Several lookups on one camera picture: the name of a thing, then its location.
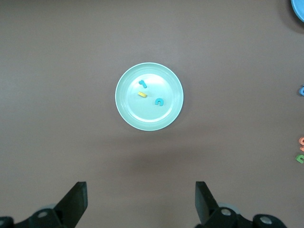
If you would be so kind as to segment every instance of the brown table surface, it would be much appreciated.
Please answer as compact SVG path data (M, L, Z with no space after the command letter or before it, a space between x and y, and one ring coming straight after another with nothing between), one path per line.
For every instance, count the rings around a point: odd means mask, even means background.
M115 106L133 65L180 79L144 132ZM193 228L195 181L252 219L304 226L304 23L288 0L0 3L0 215L16 222L87 181L77 227Z

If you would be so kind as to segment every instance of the plate rim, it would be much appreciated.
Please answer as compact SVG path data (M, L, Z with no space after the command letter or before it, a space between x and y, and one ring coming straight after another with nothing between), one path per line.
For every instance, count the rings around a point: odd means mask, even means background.
M291 5L293 6L294 12L295 12L295 14L297 15L297 17L298 17L302 22L304 22L304 15L301 16L301 15L299 14L298 8L297 8L297 6L296 6L296 4L295 4L295 0L291 0Z

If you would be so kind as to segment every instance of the green foam number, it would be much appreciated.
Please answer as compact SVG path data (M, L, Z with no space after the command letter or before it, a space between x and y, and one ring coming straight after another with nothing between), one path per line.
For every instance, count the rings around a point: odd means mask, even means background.
M295 158L298 162L300 162L301 164L304 163L304 161L302 159L304 159L304 155L302 154L299 154L298 156L296 156Z

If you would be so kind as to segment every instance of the plate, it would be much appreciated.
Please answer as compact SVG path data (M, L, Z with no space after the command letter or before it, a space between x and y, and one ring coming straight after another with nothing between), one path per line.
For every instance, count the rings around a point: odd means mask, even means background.
M184 100L181 82L167 67L141 63L120 78L115 102L122 118L143 131L156 131L171 124Z
M291 0L295 14L304 22L304 0Z

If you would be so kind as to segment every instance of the foam number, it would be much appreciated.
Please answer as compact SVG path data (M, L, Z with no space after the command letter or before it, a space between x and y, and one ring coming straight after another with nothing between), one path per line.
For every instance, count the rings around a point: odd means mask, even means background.
M304 85L303 85L303 87L299 90L299 94L302 95L302 96L304 96Z
M139 95L139 96L142 96L142 97L144 97L144 98L147 97L147 94L145 94L145 93L143 93L143 92L138 92L138 95Z
M300 150L304 152L304 137L299 139L299 143L302 145L302 147L300 147Z
M160 104L160 106L163 106L163 99L157 98L157 99L155 100L155 105L158 105L158 103Z
M138 83L140 85L142 85L144 88L147 88L147 85L145 84L145 82L143 80L140 80Z
M296 156L295 158L298 162L300 162L301 164L304 163L304 161L302 159L304 159L304 155L302 154L299 154L298 156Z

